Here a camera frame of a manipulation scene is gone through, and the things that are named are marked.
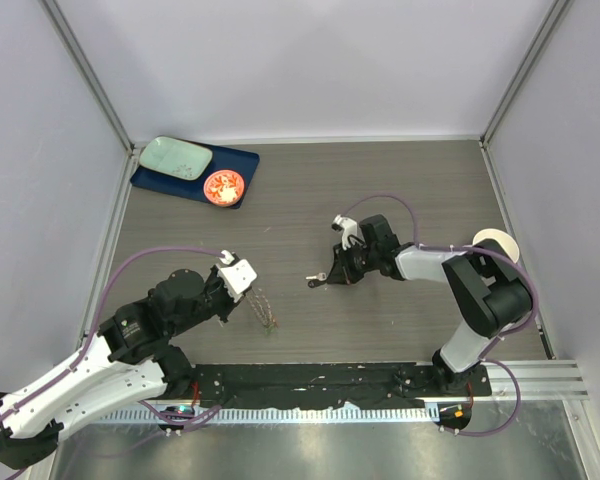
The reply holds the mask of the large metal keyring with rings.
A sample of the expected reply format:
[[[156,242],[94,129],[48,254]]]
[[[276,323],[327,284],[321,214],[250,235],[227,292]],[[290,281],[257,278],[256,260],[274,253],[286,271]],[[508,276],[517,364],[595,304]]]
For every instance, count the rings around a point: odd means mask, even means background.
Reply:
[[[275,324],[278,326],[277,320],[272,311],[271,304],[261,289],[251,289],[248,292],[246,299],[250,307],[252,308],[256,318],[264,328],[264,331],[265,328],[269,325]]]

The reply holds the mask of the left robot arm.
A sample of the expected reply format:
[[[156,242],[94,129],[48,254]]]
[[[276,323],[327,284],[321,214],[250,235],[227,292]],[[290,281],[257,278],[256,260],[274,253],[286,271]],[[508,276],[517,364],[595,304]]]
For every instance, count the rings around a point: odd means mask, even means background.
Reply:
[[[0,392],[0,463],[28,468],[101,417],[132,402],[180,399],[193,368],[173,337],[213,317],[227,320],[241,294],[214,266],[181,269],[120,307],[85,347],[28,386]]]

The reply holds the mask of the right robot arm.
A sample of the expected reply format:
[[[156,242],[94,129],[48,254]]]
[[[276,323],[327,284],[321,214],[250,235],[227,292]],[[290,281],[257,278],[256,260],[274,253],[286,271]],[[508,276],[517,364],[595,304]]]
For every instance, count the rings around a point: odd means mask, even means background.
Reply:
[[[341,240],[333,247],[334,262],[322,280],[326,284],[353,285],[377,272],[396,281],[448,285],[461,322],[432,357],[431,380],[442,394],[464,388],[496,338],[536,306],[530,283],[505,248],[509,236],[445,249],[402,244],[382,215],[360,222],[338,215],[332,229]]]

